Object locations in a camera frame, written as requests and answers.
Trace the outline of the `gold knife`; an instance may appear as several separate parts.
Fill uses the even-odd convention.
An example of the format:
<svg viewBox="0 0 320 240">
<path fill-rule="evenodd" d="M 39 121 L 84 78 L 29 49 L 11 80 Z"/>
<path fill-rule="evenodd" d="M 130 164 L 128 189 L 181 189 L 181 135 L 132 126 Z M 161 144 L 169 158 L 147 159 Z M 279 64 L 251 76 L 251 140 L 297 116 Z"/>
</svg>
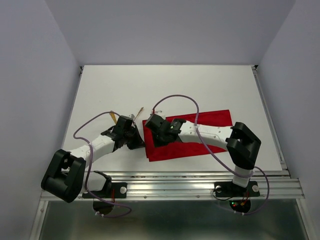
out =
<svg viewBox="0 0 320 240">
<path fill-rule="evenodd" d="M 114 112 L 114 111 L 110 111 L 110 112 L 109 112 L 109 115 L 110 115 L 110 117 L 112 118 L 114 124 L 116 125 L 116 124 L 117 124 L 117 117 L 116 117 L 115 112 Z"/>
</svg>

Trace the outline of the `red cloth napkin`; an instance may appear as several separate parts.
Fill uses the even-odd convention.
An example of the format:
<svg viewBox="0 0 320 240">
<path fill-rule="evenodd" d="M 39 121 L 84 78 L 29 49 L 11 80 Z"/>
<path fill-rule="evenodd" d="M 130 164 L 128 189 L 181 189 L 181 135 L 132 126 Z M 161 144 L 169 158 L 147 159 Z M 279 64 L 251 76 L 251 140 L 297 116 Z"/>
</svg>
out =
<svg viewBox="0 0 320 240">
<path fill-rule="evenodd" d="M 231 113 L 228 109 L 200 112 L 197 124 L 214 127 L 230 127 L 233 125 Z M 143 127 L 143 135 L 145 154 L 150 162 L 201 156 L 209 153 L 201 143 L 174 142 L 166 146 L 155 147 L 152 132 L 145 126 Z"/>
</svg>

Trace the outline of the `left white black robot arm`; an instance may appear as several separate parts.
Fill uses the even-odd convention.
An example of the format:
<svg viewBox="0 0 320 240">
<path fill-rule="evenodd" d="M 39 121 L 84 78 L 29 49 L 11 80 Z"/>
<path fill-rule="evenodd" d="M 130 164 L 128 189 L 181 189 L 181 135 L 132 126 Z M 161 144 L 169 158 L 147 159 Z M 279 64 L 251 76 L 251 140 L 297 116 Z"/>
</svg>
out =
<svg viewBox="0 0 320 240">
<path fill-rule="evenodd" d="M 145 147 L 134 120 L 119 116 L 116 124 L 93 141 L 73 150 L 57 150 L 41 181 L 41 188 L 71 203 L 79 194 L 107 197 L 113 192 L 112 178 L 89 168 L 96 160 L 127 146 L 129 150 Z"/>
</svg>

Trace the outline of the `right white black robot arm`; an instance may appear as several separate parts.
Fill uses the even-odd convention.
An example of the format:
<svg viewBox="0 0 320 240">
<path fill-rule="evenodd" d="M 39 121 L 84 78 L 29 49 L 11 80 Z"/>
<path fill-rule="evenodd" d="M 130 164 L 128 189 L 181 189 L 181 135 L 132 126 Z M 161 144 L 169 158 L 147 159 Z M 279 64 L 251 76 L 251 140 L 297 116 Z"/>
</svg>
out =
<svg viewBox="0 0 320 240">
<path fill-rule="evenodd" d="M 261 147 L 261 140 L 242 122 L 233 126 L 209 126 L 175 118 L 168 121 L 160 115 L 152 114 L 144 123 L 151 131 L 156 147 L 171 143 L 203 144 L 213 155 L 210 146 L 228 151 L 234 164 L 231 192 L 242 195 L 248 190 L 250 178 Z"/>
</svg>

